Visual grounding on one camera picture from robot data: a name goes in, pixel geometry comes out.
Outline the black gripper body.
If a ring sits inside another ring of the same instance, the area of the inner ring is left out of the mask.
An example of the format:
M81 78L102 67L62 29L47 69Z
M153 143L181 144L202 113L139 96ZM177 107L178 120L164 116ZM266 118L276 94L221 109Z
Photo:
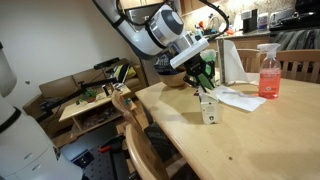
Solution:
M186 76L184 77L184 81L193 87L198 87L195 77L199 77L201 74L203 74L204 68L201 61L202 59L200 57L200 54L196 54L184 63L184 67L186 69Z

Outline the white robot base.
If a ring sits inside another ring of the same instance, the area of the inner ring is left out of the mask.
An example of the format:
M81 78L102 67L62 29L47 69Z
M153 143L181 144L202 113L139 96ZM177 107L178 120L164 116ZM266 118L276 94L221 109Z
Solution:
M82 180L82 169L61 154L37 121L6 100L16 83L0 44L0 179Z

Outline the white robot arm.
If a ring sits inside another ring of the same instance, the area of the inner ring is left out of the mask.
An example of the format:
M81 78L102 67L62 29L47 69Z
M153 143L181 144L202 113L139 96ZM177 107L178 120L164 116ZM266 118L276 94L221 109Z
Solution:
M159 75L169 76L183 68L184 81L196 87L213 89L214 62L201 57L209 46L206 38L192 35L180 16L164 3L143 24L134 23L120 13L119 0L92 0L98 11L142 60L157 59Z

